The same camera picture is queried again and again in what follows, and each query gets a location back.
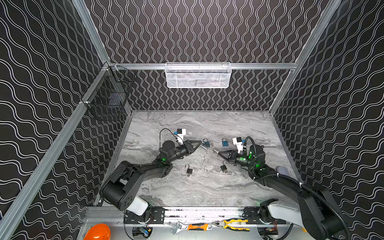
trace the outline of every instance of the wavy line pattern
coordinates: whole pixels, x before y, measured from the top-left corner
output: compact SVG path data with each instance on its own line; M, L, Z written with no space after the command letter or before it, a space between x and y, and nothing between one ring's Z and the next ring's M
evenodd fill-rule
M167 87L164 71L139 71L128 102L136 110L269 110L288 72L236 70L226 89L177 89Z
M303 181L330 189L354 240L384 239L383 61L384 1L344 0L275 115Z
M328 0L85 2L115 63L291 63Z
M93 205L123 121L99 122L87 112L33 200L12 239L75 240Z
M0 0L0 219L101 65L70 0Z

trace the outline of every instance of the gray marble tabletop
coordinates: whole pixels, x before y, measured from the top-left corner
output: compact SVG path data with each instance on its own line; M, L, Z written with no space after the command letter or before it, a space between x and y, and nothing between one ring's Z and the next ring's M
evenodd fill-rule
M288 197L250 179L240 166L227 164L228 173L221 171L223 159L215 154L236 149L233 137L251 136L256 144L264 145L265 160L271 167L285 166L294 173L267 112L134 112L118 164L149 163L159 154L159 132L162 128L187 130L184 140L207 138L211 148L197 149L190 156L173 162L170 174L141 184L138 195L153 205L162 206L258 206L270 198L293 202ZM228 138L228 147L222 138ZM164 130L161 142L174 140ZM186 176L185 165L193 169Z

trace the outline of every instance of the pliers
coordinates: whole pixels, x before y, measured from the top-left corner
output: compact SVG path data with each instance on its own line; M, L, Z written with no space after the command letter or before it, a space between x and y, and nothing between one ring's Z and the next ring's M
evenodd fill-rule
M233 230L233 231L245 231L245 232L249 232L249 228L243 228L243 227L232 227L228 224L230 223L234 223L234 222L239 222L239 223L242 223L242 222L248 222L248 219L238 219L238 218L231 218L231 219L227 219L227 220L223 220L223 221L217 221L217 222L213 222L212 225L214 226L218 226L218 227L223 227L223 228L227 228L227 229L230 229L230 230Z

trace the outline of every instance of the black padlock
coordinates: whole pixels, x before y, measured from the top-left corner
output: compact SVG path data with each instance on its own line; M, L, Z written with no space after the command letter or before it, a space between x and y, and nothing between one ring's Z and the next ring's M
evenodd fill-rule
M222 170L223 172L225 172L225 173L228 172L227 167L225 166L225 161L223 161L223 165L220 166L220 168L221 168L221 170Z
M187 177L189 177L189 176L191 176L193 169L192 169L192 168L189 168L189 164L186 164L184 168L186 168L187 165L188 165L188 168L187 168Z

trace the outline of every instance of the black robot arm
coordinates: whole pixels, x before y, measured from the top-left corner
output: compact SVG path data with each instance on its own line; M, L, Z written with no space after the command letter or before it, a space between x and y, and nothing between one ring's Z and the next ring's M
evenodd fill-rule
M246 151L239 154L236 150L217 154L233 165L241 165L254 181L276 189L298 203L304 228L316 240L333 239L332 235L347 228L340 215L340 209L328 189L325 187L314 189L299 183L296 179L279 174L265 164L265 152L262 146L251 145L249 154Z
M172 162L192 154L201 145L201 141L186 140L175 147L172 141L165 141L160 154L148 164L131 164L122 161L109 175L100 188L100 196L117 207L126 210L133 202L143 181L165 177L172 170Z

